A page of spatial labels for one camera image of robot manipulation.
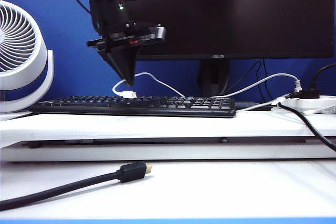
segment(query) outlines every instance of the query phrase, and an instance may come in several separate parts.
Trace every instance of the white desk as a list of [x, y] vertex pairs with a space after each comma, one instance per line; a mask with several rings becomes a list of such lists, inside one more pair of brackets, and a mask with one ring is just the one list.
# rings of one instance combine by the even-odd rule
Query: white desk
[[[309, 119], [323, 134], [336, 135], [335, 115], [312, 115]], [[2, 147], [22, 140], [311, 136], [295, 115], [279, 110], [243, 112], [234, 119], [38, 115], [1, 122], [0, 127]], [[267, 150], [273, 150], [273, 157], [277, 154], [276, 149], [272, 149], [274, 146], [264, 146]], [[308, 146], [311, 148], [306, 151], [318, 150], [319, 155], [335, 155], [322, 144]], [[210, 146], [213, 149], [207, 145], [201, 147], [204, 148], [202, 150], [211, 151], [220, 149], [220, 146]], [[221, 156], [231, 152], [231, 149], [225, 151], [227, 147], [222, 145]], [[129, 157], [139, 157], [136, 152], [129, 152], [135, 150], [132, 148], [135, 146], [127, 150]], [[288, 148], [293, 157], [299, 157], [298, 151], [304, 146], [278, 146], [277, 151]], [[86, 153], [80, 152], [76, 158], [84, 159], [90, 149], [86, 150]], [[248, 146], [246, 153], [261, 155], [262, 152], [257, 150], [256, 146]], [[1, 198], [27, 195], [114, 172], [124, 163], [128, 162], [2, 162]], [[334, 159], [153, 164], [152, 174], [143, 180], [128, 184], [111, 182], [95, 185], [42, 204], [1, 212], [0, 218], [336, 217]]]
[[[3, 163], [1, 198], [114, 172], [124, 163]], [[2, 218], [336, 217], [336, 161], [154, 162], [145, 179], [91, 186]]]
[[[308, 116], [325, 136], [336, 136], [336, 115]], [[6, 161], [124, 161], [155, 159], [319, 158], [336, 153], [309, 140], [278, 143], [283, 137], [311, 137], [294, 114], [272, 111], [238, 112], [232, 119], [168, 118], [154, 116], [98, 116], [41, 114], [0, 122], [2, 160]], [[244, 138], [243, 143], [172, 144], [172, 138]], [[251, 137], [266, 141], [256, 143]], [[28, 149], [20, 141], [110, 139], [137, 141], [164, 138], [166, 144], [43, 146]]]

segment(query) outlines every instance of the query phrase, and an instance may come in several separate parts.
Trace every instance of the black computer monitor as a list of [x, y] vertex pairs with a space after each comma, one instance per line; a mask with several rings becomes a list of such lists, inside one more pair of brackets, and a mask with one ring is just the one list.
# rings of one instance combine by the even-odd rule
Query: black computer monitor
[[134, 20], [162, 24], [166, 40], [140, 60], [333, 56], [334, 0], [139, 0]]

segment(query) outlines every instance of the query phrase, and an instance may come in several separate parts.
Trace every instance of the white fan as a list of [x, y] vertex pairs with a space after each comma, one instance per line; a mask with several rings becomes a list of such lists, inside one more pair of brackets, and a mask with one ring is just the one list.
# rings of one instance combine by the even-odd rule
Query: white fan
[[11, 101], [0, 101], [0, 113], [34, 104], [48, 91], [54, 77], [53, 53], [47, 50], [35, 20], [20, 7], [0, 1], [0, 91], [22, 88], [48, 70], [33, 93]]

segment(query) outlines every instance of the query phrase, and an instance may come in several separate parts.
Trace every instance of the fan grille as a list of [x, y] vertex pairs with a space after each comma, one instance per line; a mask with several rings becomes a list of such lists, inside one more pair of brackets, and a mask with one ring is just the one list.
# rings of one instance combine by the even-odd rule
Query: fan grille
[[29, 20], [18, 10], [0, 3], [0, 72], [24, 64], [35, 45], [36, 35]]

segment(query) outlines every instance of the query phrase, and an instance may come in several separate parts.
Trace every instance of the gold connector tip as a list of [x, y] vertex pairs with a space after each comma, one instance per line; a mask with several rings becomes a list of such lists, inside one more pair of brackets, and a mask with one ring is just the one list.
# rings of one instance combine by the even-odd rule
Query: gold connector tip
[[146, 168], [146, 174], [151, 173], [153, 165], [146, 165], [146, 166], [147, 166], [147, 168]]

